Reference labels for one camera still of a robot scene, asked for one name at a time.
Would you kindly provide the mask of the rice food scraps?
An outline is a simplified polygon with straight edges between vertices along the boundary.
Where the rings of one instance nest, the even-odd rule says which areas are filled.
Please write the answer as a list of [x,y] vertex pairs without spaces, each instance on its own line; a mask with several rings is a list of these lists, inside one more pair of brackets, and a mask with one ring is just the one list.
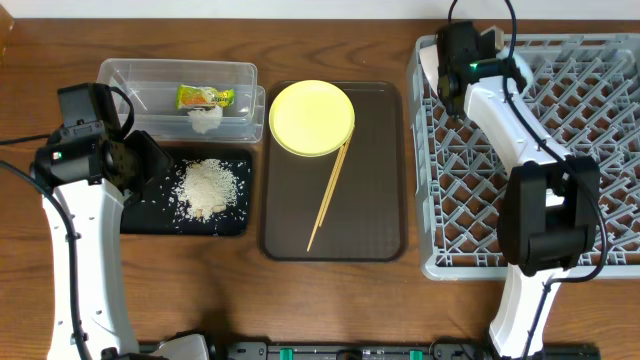
[[248,169],[245,160],[182,161],[169,199],[176,206],[177,219],[207,223],[237,207],[247,185],[241,176]]

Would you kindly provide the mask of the white tissue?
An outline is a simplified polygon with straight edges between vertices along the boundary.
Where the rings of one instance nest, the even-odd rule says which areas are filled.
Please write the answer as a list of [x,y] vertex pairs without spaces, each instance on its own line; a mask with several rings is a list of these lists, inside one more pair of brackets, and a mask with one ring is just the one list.
[[223,109],[219,106],[212,108],[198,108],[187,112],[192,129],[199,134],[205,134],[209,130],[220,126],[223,119]]

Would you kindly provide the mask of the green snack wrapper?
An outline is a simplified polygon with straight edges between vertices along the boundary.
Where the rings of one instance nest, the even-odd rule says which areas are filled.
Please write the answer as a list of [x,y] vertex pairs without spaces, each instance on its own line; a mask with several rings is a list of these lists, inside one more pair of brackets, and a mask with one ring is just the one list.
[[213,87],[179,85],[176,93],[177,109],[226,108],[233,104],[233,89],[218,90]]

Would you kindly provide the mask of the yellow plate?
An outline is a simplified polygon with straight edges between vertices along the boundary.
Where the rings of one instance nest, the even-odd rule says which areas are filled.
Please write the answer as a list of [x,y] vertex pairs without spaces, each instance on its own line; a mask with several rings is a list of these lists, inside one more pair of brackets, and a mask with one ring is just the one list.
[[355,130],[354,106],[336,85],[303,80],[287,85],[269,111],[273,138],[285,150],[320,157],[339,149]]

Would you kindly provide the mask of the long wooden chopstick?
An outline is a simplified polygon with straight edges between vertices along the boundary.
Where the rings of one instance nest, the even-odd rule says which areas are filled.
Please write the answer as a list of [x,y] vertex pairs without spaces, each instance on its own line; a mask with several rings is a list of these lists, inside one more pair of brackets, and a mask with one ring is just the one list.
[[307,252],[309,252],[311,250],[311,247],[312,247],[312,244],[314,242],[316,233],[317,233],[318,229],[323,224],[323,221],[324,221],[324,218],[325,218],[326,213],[328,211],[328,208],[329,208],[329,205],[330,205],[330,202],[331,202],[331,199],[332,199],[332,196],[333,196],[337,181],[338,181],[339,176],[340,176],[340,172],[341,172],[341,169],[342,169],[342,166],[343,166],[343,163],[344,163],[344,160],[345,160],[345,157],[346,157],[346,154],[347,154],[350,142],[351,142],[351,138],[352,138],[352,136],[349,136],[349,138],[340,147],[340,149],[338,151],[338,155],[336,157],[336,160],[335,160],[335,163],[334,163],[334,166],[333,166],[333,169],[332,169],[328,184],[326,186],[325,193],[324,193],[324,196],[323,196],[323,199],[322,199],[322,202],[321,202],[321,205],[320,205],[320,208],[319,208],[319,211],[318,211],[318,214],[317,214],[317,217],[316,217],[316,220],[315,220],[315,223],[314,223],[311,235],[310,235],[310,239],[309,239],[309,242],[308,242],[308,245],[307,245],[307,248],[306,248]]

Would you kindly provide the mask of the light blue bowl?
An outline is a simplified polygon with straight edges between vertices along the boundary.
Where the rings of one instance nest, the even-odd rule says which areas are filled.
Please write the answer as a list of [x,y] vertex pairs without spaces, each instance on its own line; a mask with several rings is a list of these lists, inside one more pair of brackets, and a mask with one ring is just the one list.
[[507,75],[507,89],[511,94],[524,96],[533,85],[534,75],[528,63],[517,53],[514,53],[509,62]]

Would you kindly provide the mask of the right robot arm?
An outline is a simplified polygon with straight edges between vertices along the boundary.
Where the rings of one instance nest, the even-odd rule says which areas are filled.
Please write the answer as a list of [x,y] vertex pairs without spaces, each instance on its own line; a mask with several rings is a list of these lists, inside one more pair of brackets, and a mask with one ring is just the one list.
[[497,239],[507,278],[489,326],[497,359],[542,353],[543,327],[563,283],[603,223],[599,167],[554,140],[525,104],[531,68],[500,29],[470,22],[441,27],[420,52],[424,74],[450,116],[465,116],[489,140],[507,173]]

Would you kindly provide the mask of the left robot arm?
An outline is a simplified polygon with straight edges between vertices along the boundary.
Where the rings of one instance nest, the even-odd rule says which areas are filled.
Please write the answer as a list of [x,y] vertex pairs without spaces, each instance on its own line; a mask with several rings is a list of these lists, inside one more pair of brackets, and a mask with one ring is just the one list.
[[31,180],[43,196],[53,251],[50,359],[206,359],[201,335],[144,353],[128,317],[120,249],[127,201],[172,164],[145,132],[60,129],[37,150]]

